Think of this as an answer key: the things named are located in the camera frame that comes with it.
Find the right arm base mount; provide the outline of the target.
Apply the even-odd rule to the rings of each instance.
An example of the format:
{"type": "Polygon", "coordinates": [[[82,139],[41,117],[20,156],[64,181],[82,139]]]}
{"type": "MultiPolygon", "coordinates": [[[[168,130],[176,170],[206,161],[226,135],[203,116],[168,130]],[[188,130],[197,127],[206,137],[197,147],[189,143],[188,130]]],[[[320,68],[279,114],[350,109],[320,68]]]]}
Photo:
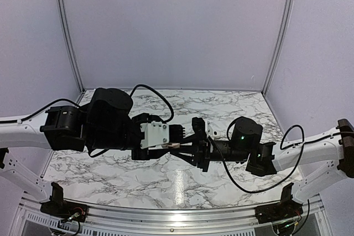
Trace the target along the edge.
{"type": "Polygon", "coordinates": [[[293,186],[294,183],[290,183],[283,187],[278,203],[264,204],[255,208],[255,217],[259,224],[281,221],[303,214],[303,204],[293,200],[293,186]]]}

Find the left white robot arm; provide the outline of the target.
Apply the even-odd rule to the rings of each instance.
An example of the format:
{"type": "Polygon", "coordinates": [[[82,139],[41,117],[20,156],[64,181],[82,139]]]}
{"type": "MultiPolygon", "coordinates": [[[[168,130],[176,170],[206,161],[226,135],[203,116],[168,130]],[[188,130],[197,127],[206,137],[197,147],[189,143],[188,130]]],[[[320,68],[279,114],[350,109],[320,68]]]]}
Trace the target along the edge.
{"type": "Polygon", "coordinates": [[[132,94],[116,88],[98,88],[83,106],[65,99],[27,117],[1,121],[1,176],[21,187],[57,216],[70,212],[63,188],[48,183],[27,169],[11,148],[45,150],[87,150],[98,156],[111,149],[130,150],[134,160],[157,159],[173,148],[193,143],[198,135],[186,136],[183,126],[170,119],[142,113],[130,117],[132,94]]]}

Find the aluminium front rail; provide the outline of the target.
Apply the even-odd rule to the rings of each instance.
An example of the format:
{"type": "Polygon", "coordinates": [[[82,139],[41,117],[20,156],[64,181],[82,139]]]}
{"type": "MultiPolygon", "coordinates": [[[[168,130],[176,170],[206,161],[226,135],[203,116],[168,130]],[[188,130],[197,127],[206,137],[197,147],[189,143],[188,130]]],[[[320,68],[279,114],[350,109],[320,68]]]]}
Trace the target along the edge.
{"type": "MultiPolygon", "coordinates": [[[[24,195],[11,235],[72,234],[76,225],[40,212],[40,204],[24,195]]],[[[80,235],[273,235],[283,222],[258,223],[255,207],[163,210],[89,204],[80,235]]]]}

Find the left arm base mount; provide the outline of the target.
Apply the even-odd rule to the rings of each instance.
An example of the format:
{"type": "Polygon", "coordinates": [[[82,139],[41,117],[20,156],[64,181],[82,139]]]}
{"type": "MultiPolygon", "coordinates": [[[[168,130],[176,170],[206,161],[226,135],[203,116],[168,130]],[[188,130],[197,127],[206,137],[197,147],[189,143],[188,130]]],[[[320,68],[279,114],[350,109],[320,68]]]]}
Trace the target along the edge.
{"type": "Polygon", "coordinates": [[[71,216],[78,214],[73,220],[83,223],[87,217],[88,205],[65,200],[63,188],[56,182],[52,182],[50,185],[51,194],[49,200],[41,203],[40,211],[62,218],[65,221],[68,221],[71,216]]]}

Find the right corner frame post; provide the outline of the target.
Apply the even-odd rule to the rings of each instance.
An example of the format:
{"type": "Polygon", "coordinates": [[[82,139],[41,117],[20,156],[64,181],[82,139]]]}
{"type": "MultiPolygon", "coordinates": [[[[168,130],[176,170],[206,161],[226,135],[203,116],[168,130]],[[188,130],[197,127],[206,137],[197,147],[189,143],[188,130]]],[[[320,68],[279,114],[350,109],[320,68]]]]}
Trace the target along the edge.
{"type": "Polygon", "coordinates": [[[270,89],[276,68],[277,68],[277,64],[279,62],[280,59],[280,54],[282,52],[282,46],[285,40],[285,36],[286,36],[286,32],[287,32],[287,28],[290,22],[290,17],[291,17],[291,12],[293,9],[293,3],[294,0],[285,0],[285,4],[284,4],[284,9],[283,9],[283,15],[282,15],[282,19],[280,21],[280,27],[279,27],[279,32],[278,32],[278,36],[277,36],[277,40],[275,43],[275,47],[272,53],[272,58],[270,61],[270,65],[268,68],[268,72],[266,74],[266,78],[263,84],[263,88],[262,88],[262,95],[265,97],[270,89]]]}

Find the pink round earbud case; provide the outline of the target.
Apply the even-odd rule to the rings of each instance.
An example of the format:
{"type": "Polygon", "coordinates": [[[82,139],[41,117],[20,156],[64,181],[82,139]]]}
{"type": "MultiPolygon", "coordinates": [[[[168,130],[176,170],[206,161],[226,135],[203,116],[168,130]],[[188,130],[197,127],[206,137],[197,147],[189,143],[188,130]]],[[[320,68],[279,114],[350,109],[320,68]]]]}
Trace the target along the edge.
{"type": "Polygon", "coordinates": [[[167,147],[171,149],[177,149],[180,148],[180,143],[169,143],[167,147]]]}

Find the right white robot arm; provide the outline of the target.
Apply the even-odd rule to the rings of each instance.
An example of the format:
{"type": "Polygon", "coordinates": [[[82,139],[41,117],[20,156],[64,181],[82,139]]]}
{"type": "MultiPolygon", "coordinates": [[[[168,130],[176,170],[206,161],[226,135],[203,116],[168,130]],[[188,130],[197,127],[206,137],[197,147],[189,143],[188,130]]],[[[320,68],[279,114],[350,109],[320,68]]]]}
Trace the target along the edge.
{"type": "Polygon", "coordinates": [[[226,141],[216,141],[214,133],[203,132],[201,119],[194,121],[195,134],[171,154],[204,172],[212,161],[245,163],[246,171],[258,177],[324,162],[301,181],[283,188],[282,200],[274,206],[279,218],[292,213],[295,203],[303,204],[333,184],[353,177],[353,125],[347,119],[340,119],[336,127],[315,136],[267,143],[261,143],[263,127],[250,118],[233,120],[227,128],[226,141]]]}

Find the corner frame post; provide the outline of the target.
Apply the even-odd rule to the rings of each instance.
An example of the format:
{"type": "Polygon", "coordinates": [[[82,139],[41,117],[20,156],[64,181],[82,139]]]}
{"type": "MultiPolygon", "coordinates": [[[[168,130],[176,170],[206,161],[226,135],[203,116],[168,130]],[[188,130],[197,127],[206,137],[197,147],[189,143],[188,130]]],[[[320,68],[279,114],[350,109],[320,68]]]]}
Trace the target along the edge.
{"type": "Polygon", "coordinates": [[[72,68],[72,73],[74,76],[76,87],[77,87],[79,93],[84,93],[85,92],[84,83],[81,78],[79,65],[77,62],[76,54],[75,54],[74,45],[73,45],[72,39],[71,39],[70,27],[69,27],[69,22],[67,19],[67,14],[66,14],[65,1],[64,0],[56,0],[56,1],[58,4],[58,9],[59,9],[59,18],[60,18],[61,28],[63,31],[64,43],[66,46],[67,55],[69,57],[69,62],[70,62],[71,68],[72,68]]]}
{"type": "Polygon", "coordinates": [[[285,0],[285,4],[284,4],[284,9],[283,9],[283,15],[282,15],[282,19],[280,21],[280,27],[279,27],[279,32],[278,32],[278,36],[277,36],[277,40],[275,43],[275,47],[272,53],[272,58],[270,61],[270,65],[268,68],[268,72],[266,74],[266,78],[263,84],[263,88],[262,88],[262,95],[265,97],[270,89],[276,68],[277,68],[277,64],[279,62],[280,59],[280,54],[282,52],[282,46],[285,40],[285,36],[286,36],[286,32],[287,32],[287,28],[290,22],[290,17],[291,17],[291,12],[293,9],[293,3],[294,0],[285,0]]]}

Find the left corner frame post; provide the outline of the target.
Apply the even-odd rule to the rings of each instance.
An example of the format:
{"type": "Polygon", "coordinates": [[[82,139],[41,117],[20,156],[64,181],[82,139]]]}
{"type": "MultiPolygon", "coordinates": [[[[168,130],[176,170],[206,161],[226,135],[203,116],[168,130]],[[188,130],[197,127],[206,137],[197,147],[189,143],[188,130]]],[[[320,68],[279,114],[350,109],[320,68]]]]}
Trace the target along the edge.
{"type": "Polygon", "coordinates": [[[70,27],[69,27],[69,22],[67,19],[67,14],[66,14],[65,1],[64,0],[56,0],[56,1],[58,4],[58,9],[59,9],[59,18],[60,18],[61,28],[63,31],[64,43],[66,46],[67,55],[69,57],[69,62],[70,62],[71,68],[72,68],[72,73],[74,76],[76,87],[77,87],[79,93],[84,93],[85,92],[84,83],[81,78],[79,65],[77,62],[76,54],[75,54],[74,45],[73,45],[72,39],[71,39],[70,27]]]}

